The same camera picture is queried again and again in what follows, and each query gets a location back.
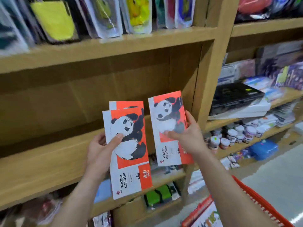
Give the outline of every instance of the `panda illustration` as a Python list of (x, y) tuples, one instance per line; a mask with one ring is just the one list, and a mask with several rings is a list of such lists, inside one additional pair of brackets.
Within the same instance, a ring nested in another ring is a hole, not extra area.
[(169, 97), (159, 103), (154, 104), (154, 113), (156, 116), (156, 125), (159, 132), (175, 131), (182, 133), (185, 129), (183, 122), (180, 120), (180, 108), (183, 105), (182, 98)]
[(143, 125), (143, 109), (139, 116), (132, 113), (112, 120), (112, 138), (118, 133), (124, 135), (122, 142), (114, 149), (116, 155), (125, 160), (134, 160), (145, 155), (145, 143), (139, 144), (142, 139)]

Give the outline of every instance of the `panda ear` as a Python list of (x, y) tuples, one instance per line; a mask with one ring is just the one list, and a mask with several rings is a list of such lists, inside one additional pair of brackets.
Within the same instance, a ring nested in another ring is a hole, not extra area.
[(166, 99), (168, 102), (170, 102), (170, 103), (174, 103), (174, 102), (176, 102), (176, 98), (174, 98), (174, 97), (169, 97), (168, 99)]
[(132, 114), (128, 114), (126, 115), (128, 118), (130, 118), (132, 121), (135, 121), (138, 119), (138, 115), (135, 114), (135, 113), (132, 113)]
[(116, 122), (117, 119), (112, 119), (112, 124), (114, 124)]

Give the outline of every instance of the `red shopping basket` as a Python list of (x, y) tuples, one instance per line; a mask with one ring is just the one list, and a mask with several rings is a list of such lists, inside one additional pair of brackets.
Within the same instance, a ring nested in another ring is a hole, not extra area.
[(275, 208), (269, 204), (263, 197), (261, 197), (256, 191), (252, 188), (243, 184), (239, 179), (235, 176), (232, 176), (236, 183), (241, 187), (241, 189), (250, 197), (250, 199), (255, 203), (258, 204), (261, 210), (264, 213), (267, 213), (270, 219), (278, 224), (278, 226), (285, 226), (285, 227), (294, 227), (286, 218), (284, 218), (281, 214), (278, 213)]

